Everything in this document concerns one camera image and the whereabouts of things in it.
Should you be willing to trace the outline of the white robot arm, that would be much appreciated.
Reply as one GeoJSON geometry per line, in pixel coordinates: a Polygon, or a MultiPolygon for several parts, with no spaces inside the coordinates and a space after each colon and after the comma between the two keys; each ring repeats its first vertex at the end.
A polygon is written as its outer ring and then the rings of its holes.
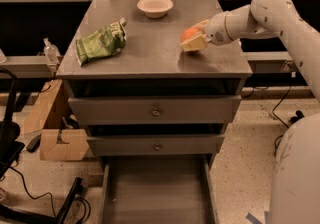
{"type": "MultiPolygon", "coordinates": [[[[320,33],[298,14],[292,0],[251,3],[203,20],[181,34],[185,52],[238,39],[278,38],[320,101],[320,33]]],[[[320,114],[299,116],[275,146],[268,224],[320,224],[320,114]]]]}

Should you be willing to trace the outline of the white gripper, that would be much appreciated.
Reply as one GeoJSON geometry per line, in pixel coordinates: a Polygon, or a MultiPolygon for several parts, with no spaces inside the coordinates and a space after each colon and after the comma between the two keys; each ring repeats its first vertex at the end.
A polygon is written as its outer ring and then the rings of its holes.
{"type": "Polygon", "coordinates": [[[193,52],[204,49],[208,46],[209,42],[214,45],[220,46],[229,44],[233,41],[227,31],[227,12],[221,12],[214,15],[210,20],[202,20],[194,27],[199,29],[202,33],[186,39],[181,43],[181,48],[184,52],[193,52]]]}

